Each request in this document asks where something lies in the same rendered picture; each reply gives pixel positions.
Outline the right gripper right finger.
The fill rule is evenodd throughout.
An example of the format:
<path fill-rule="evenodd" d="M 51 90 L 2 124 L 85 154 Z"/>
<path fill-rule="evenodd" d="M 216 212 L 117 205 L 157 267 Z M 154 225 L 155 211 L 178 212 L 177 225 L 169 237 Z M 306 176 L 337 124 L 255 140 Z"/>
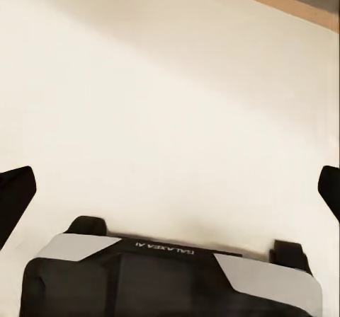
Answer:
<path fill-rule="evenodd" d="M 340 168 L 325 165 L 320 173 L 317 188 L 340 223 Z"/>

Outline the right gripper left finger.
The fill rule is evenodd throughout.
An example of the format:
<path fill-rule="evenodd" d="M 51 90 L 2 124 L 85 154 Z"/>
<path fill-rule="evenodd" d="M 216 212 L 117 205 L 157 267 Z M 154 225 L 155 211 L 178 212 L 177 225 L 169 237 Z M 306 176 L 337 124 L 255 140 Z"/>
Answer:
<path fill-rule="evenodd" d="M 0 174 L 0 251 L 36 192 L 32 167 L 21 167 Z"/>

